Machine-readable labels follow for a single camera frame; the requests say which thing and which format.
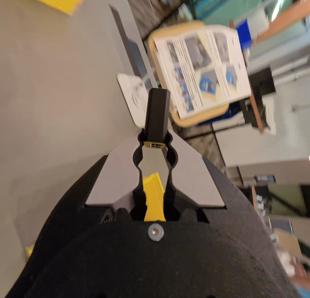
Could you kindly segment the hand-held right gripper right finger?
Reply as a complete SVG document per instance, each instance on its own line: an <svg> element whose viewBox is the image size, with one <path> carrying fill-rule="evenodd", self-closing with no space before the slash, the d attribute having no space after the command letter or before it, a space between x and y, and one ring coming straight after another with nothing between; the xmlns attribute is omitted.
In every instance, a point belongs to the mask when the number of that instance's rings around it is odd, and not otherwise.
<svg viewBox="0 0 310 298"><path fill-rule="evenodd" d="M168 151L174 156L171 183L184 200L199 208L222 208L225 203L201 156L176 133L168 130Z"/></svg>

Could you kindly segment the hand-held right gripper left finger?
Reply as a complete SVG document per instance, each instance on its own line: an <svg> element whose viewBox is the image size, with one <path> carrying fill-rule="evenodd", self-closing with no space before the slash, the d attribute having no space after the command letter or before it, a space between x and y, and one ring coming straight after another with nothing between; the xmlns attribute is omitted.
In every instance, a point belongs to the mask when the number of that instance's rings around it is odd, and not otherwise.
<svg viewBox="0 0 310 298"><path fill-rule="evenodd" d="M133 191L139 185L140 173L133 155L140 146L140 133L141 129L108 154L88 196L87 206L134 208Z"/></svg>

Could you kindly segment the black ethernet splitter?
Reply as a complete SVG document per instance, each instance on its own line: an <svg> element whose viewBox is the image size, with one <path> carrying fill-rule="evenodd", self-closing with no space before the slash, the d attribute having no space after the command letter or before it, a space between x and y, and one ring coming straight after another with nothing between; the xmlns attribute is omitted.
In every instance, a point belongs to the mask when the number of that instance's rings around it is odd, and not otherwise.
<svg viewBox="0 0 310 298"><path fill-rule="evenodd" d="M163 149L168 133L170 91L162 88L149 90L143 143L147 148Z"/></svg>

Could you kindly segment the small display screen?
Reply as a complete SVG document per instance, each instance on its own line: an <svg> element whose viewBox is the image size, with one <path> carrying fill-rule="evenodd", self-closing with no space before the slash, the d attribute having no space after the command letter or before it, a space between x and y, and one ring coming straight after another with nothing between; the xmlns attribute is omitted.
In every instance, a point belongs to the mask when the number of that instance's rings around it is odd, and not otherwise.
<svg viewBox="0 0 310 298"><path fill-rule="evenodd" d="M276 183L276 178L274 175L255 175L254 179L258 186L265 186L268 184Z"/></svg>

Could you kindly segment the white rounded plate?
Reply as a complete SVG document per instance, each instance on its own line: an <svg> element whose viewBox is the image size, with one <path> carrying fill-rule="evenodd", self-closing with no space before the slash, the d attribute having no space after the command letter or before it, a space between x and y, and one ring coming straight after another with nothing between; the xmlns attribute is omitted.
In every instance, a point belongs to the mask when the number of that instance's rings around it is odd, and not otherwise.
<svg viewBox="0 0 310 298"><path fill-rule="evenodd" d="M144 81L138 76L125 73L117 74L117 80L134 124L143 129L148 105L148 91Z"/></svg>

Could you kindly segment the black flat panel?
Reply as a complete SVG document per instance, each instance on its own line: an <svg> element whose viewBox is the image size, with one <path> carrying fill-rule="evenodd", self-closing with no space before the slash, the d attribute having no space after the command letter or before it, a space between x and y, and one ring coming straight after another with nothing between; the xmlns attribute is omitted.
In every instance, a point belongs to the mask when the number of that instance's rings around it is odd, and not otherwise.
<svg viewBox="0 0 310 298"><path fill-rule="evenodd" d="M267 121L267 109L263 103L263 96L276 93L272 70L266 67L249 76L249 82L254 94L258 115L264 129L270 130L271 127Z"/></svg>

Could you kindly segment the blue box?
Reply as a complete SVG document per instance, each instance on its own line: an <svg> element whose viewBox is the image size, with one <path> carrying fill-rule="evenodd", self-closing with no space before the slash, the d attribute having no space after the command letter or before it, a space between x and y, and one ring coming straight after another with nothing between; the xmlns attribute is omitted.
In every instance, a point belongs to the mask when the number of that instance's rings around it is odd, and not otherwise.
<svg viewBox="0 0 310 298"><path fill-rule="evenodd" d="M242 50L250 49L252 45L252 38L250 34L248 20L245 19L241 21L237 25L236 30L238 32L238 38L239 38L241 49Z"/></svg>

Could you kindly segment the wooden beam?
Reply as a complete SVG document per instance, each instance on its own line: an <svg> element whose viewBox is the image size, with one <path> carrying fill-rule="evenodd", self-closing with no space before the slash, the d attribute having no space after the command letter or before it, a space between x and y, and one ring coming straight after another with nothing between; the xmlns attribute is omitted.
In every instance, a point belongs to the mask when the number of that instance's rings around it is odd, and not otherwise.
<svg viewBox="0 0 310 298"><path fill-rule="evenodd" d="M274 21L269 24L269 28L261 33L255 40L252 41L252 45L261 43L278 33L289 28L292 24L300 21L310 14L310 0L300 0L290 6L287 10L279 14Z"/></svg>

